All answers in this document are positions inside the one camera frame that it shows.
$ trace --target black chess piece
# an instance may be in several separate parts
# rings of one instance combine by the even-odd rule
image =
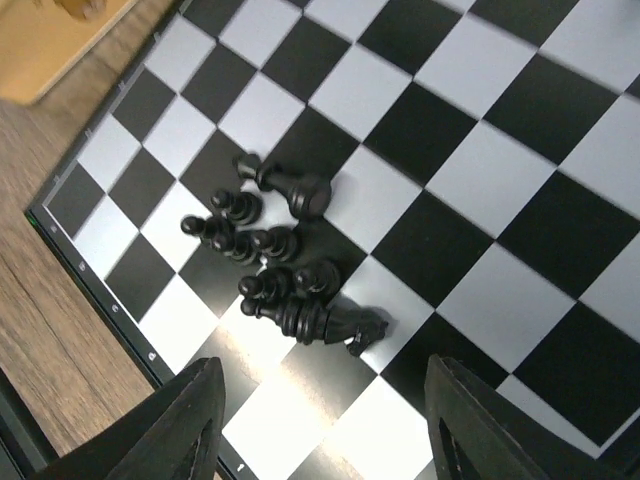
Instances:
[[[288,268],[269,267],[258,275],[241,278],[238,290],[245,298],[273,302],[293,293],[293,275]]]
[[[180,229],[186,235],[199,237],[200,241],[209,248],[213,248],[211,239],[216,234],[231,234],[235,230],[231,222],[219,215],[211,215],[206,219],[187,215],[180,222]]]
[[[239,265],[251,265],[259,256],[259,252],[251,243],[251,234],[246,230],[218,232],[211,239],[211,246]]]
[[[317,299],[295,296],[272,303],[245,298],[240,309],[247,316],[270,318],[284,336],[295,337],[304,345],[314,340],[323,340],[329,345],[353,338],[347,350],[354,357],[359,357],[372,343],[382,340],[389,325],[373,310],[327,309]]]
[[[338,266],[328,259],[320,259],[297,269],[293,275],[296,288],[308,296],[332,298],[342,285]]]
[[[255,181],[261,191],[275,190],[283,195],[294,218],[319,218],[329,207],[331,182],[326,178],[315,174],[285,174],[278,164],[263,164],[255,153],[234,158],[233,165],[240,178]]]
[[[254,230],[251,241],[267,259],[288,262],[300,251],[298,235],[288,227],[273,227],[269,230]]]
[[[262,199],[251,192],[232,193],[220,188],[211,196],[211,205],[235,225],[255,223],[262,214]]]

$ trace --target black pawn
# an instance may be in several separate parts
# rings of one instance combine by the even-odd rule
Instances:
[[[209,248],[211,239],[218,233],[230,234],[234,231],[233,224],[218,215],[211,215],[207,219],[195,215],[187,215],[180,222],[180,229],[186,235],[199,237],[200,241]]]
[[[204,234],[205,219],[195,215],[187,215],[180,222],[180,230],[192,237],[201,237]]]
[[[251,265],[259,252],[253,247],[249,232],[219,232],[211,239],[211,246],[239,265]]]
[[[272,302],[293,293],[293,278],[287,268],[271,267],[258,275],[247,276],[238,282],[243,297]]]
[[[276,190],[284,196],[294,218],[319,218],[329,207],[332,190],[326,178],[315,174],[285,174],[278,164],[265,165],[254,153],[234,158],[233,164],[240,178],[253,180],[263,192]]]
[[[221,188],[211,196],[211,205],[236,225],[255,223],[262,214],[262,200],[250,192],[234,194]]]
[[[254,247],[265,257],[278,262],[288,262],[299,252],[298,236],[288,227],[255,230],[251,234]]]
[[[293,275],[296,288],[308,296],[332,298],[342,285],[342,275],[331,260],[315,260]]]

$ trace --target black square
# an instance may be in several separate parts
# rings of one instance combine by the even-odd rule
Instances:
[[[255,275],[259,264],[242,266],[220,253],[198,246],[180,270],[180,276],[218,317],[222,317],[238,297],[238,282],[245,275]]]
[[[184,87],[182,96],[218,123],[255,71],[244,59],[219,43]]]
[[[627,92],[640,99],[640,75],[638,75],[638,78],[629,86]]]
[[[134,81],[113,116],[142,141],[165,111],[175,93],[148,70]]]
[[[581,303],[514,373],[598,445],[640,408],[640,345]]]
[[[559,165],[616,98],[604,87],[536,55],[485,120]]]
[[[167,169],[142,148],[111,188],[109,196],[140,228],[173,182]]]
[[[456,359],[493,388],[508,376],[500,365],[434,313],[382,372],[382,377],[423,415],[424,380],[433,354]]]
[[[412,83],[369,134],[365,145],[424,186],[476,123]]]
[[[295,175],[315,173],[333,178],[357,146],[355,138],[307,107],[265,163],[279,163],[286,172]]]
[[[359,43],[415,75],[458,20],[432,0],[390,0]]]
[[[318,478],[318,472],[322,472],[322,480],[364,480],[353,465],[327,440],[318,445],[298,465],[288,480],[315,479]]]
[[[175,272],[146,238],[138,235],[106,279],[124,307],[139,322]]]
[[[489,235],[423,191],[373,256],[437,307],[492,243]]]
[[[73,238],[104,195],[100,185],[76,165],[47,206],[62,229]]]
[[[218,188],[237,191],[242,185],[231,160],[244,151],[216,130],[182,174],[180,183],[210,210],[211,195]]]
[[[628,471],[629,466],[635,464],[640,445],[640,418],[636,418],[631,425],[612,442],[598,457],[598,461],[618,471]]]
[[[640,231],[640,222],[556,172],[498,241],[578,298]]]
[[[225,390],[223,426],[240,410],[267,375],[268,369],[256,365],[250,354],[223,323],[216,327],[193,356],[193,360],[218,357],[222,362]]]
[[[193,0],[184,17],[212,37],[218,37],[243,1]]]
[[[321,218],[313,222],[300,222],[294,232],[303,245],[292,267],[301,267],[319,258],[332,260],[342,274],[342,283],[356,271],[367,254],[342,232]]]
[[[306,102],[348,48],[342,38],[301,17],[262,72]]]
[[[578,0],[477,0],[471,12],[540,47]]]
[[[318,402],[316,406],[330,423],[340,418],[376,378],[375,372],[351,356],[342,342],[296,344],[279,370],[310,401]]]

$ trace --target fallen chess piece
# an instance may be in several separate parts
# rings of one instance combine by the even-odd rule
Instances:
[[[254,247],[268,260],[291,261],[300,251],[298,236],[288,227],[273,227],[269,230],[254,230],[251,233]]]
[[[340,290],[342,275],[335,263],[321,259],[296,270],[293,281],[296,288],[306,296],[329,300]]]
[[[213,248],[211,239],[218,233],[231,234],[234,231],[233,224],[218,215],[211,215],[207,219],[195,215],[187,215],[180,222],[182,233],[200,238],[207,247]]]
[[[238,291],[245,298],[274,302],[294,292],[291,270],[285,267],[269,267],[258,275],[240,279]]]
[[[218,232],[211,239],[211,246],[238,265],[251,265],[260,255],[251,243],[251,233],[246,230]]]
[[[289,212],[298,220],[312,220],[324,215],[331,201],[331,182],[314,174],[287,175],[277,164],[265,165],[249,153],[233,159],[240,178],[253,180],[263,192],[275,190],[287,199]]]
[[[262,214],[262,200],[250,192],[234,194],[221,188],[211,196],[211,205],[234,225],[255,223]]]
[[[295,337],[304,345],[314,340],[323,340],[329,345],[353,338],[347,350],[354,357],[359,357],[372,343],[382,340],[389,325],[372,310],[327,309],[319,300],[298,297],[274,303],[245,298],[240,309],[247,316],[270,318],[284,336]]]

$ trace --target chessboard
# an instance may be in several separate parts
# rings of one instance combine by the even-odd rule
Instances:
[[[640,438],[640,3],[176,4],[28,216],[157,385],[222,359],[238,479],[434,479],[428,358],[453,357],[617,469]],[[330,180],[294,218],[255,154]],[[185,235],[212,192],[263,202],[331,305],[374,308],[359,357],[244,315],[238,265]]]

